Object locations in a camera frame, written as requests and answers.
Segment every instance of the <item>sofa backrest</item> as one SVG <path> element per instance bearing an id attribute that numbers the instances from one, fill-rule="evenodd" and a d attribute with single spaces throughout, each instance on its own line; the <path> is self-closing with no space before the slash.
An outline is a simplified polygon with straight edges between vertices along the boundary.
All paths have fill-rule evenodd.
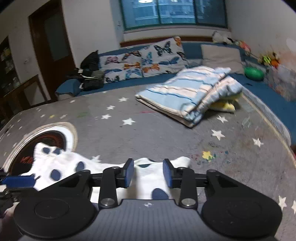
<path id="1" fill-rule="evenodd" d="M 210 43 L 210 42 L 189 42 L 189 41 L 186 42 L 186 41 L 183 41 L 182 45 L 183 45 L 183 49 L 184 49 L 184 53 L 185 53 L 186 58 L 187 59 L 202 59 L 203 57 L 202 57 L 201 44 L 237 48 L 240 52 L 242 61 L 244 61 L 245 57 L 246 57 L 245 51 L 237 45 L 214 44 L 214 43 Z M 140 49 L 144 48 L 145 46 L 149 46 L 149 45 L 120 48 L 120 49 L 109 51 L 106 53 L 101 53 L 101 54 L 99 54 L 99 57 L 105 56 L 105 55 L 119 55 L 119 54 L 123 54 L 123 53 L 130 52 L 133 50 L 140 50 Z"/>

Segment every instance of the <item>blue sofa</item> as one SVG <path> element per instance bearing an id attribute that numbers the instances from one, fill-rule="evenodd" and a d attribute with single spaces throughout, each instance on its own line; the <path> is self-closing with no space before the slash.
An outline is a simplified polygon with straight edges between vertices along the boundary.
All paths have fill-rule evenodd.
<path id="1" fill-rule="evenodd" d="M 203 59 L 201 44 L 225 46 L 231 48 L 237 48 L 240 51 L 241 59 L 247 65 L 257 67 L 266 71 L 264 66 L 260 66 L 255 58 L 245 55 L 245 51 L 239 46 L 235 45 L 223 45 L 223 44 L 214 44 L 210 42 L 183 42 L 183 49 L 186 58 L 190 60 L 201 60 Z M 136 47 L 121 48 L 118 50 L 101 53 L 99 56 L 105 55 L 119 55 L 126 53 L 132 50 L 140 50 L 147 45 L 141 45 Z M 125 81 L 115 82 L 105 84 L 103 88 L 92 91 L 80 91 L 79 85 L 80 82 L 77 80 L 72 80 L 70 85 L 65 87 L 66 89 L 72 88 L 73 96 L 81 96 L 96 92 L 102 92 L 117 88 L 135 86 L 135 85 L 146 85 L 154 83 L 163 83 L 175 76 L 174 74 L 162 74 L 153 77 L 140 78 L 140 79 L 129 79 Z M 247 95 L 261 111 L 269 118 L 269 120 L 276 126 L 280 131 L 282 136 L 285 138 L 289 145 L 296 144 L 296 103 L 287 102 L 281 95 L 269 88 L 264 82 L 256 82 L 248 79 L 245 75 L 242 74 L 230 74 L 238 82 L 244 86 L 244 93 Z"/>

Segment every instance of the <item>beige pillow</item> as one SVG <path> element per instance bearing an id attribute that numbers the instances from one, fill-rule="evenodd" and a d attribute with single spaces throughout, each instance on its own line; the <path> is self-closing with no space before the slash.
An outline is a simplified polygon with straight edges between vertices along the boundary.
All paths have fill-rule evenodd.
<path id="1" fill-rule="evenodd" d="M 202 44 L 204 66 L 210 68 L 231 68 L 230 73 L 244 74 L 239 50 L 236 48 Z"/>

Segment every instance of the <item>window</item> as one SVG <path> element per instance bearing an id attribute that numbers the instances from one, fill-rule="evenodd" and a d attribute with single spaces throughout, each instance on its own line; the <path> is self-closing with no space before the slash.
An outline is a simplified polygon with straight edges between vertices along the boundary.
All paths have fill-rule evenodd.
<path id="1" fill-rule="evenodd" d="M 120 0 L 125 29 L 170 24 L 227 28 L 225 0 Z"/>

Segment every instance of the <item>orange butterfly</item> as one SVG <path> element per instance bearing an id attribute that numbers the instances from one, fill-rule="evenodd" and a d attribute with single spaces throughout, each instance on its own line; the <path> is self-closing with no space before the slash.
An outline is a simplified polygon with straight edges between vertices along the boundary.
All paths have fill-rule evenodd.
<path id="1" fill-rule="evenodd" d="M 130 69 L 130 68 L 141 68 L 140 63 L 136 62 L 135 64 L 124 64 L 124 69 Z"/>
<path id="2" fill-rule="evenodd" d="M 174 37 L 174 40 L 176 41 L 176 44 L 179 46 L 179 47 L 181 47 L 181 39 L 180 38 L 178 38 L 178 37 Z"/>
<path id="3" fill-rule="evenodd" d="M 144 71 L 144 73 L 148 73 L 149 70 L 155 71 L 155 70 L 160 70 L 160 68 L 158 67 L 158 64 L 152 64 L 151 67 L 145 67 L 145 68 L 142 68 L 142 70 Z"/>

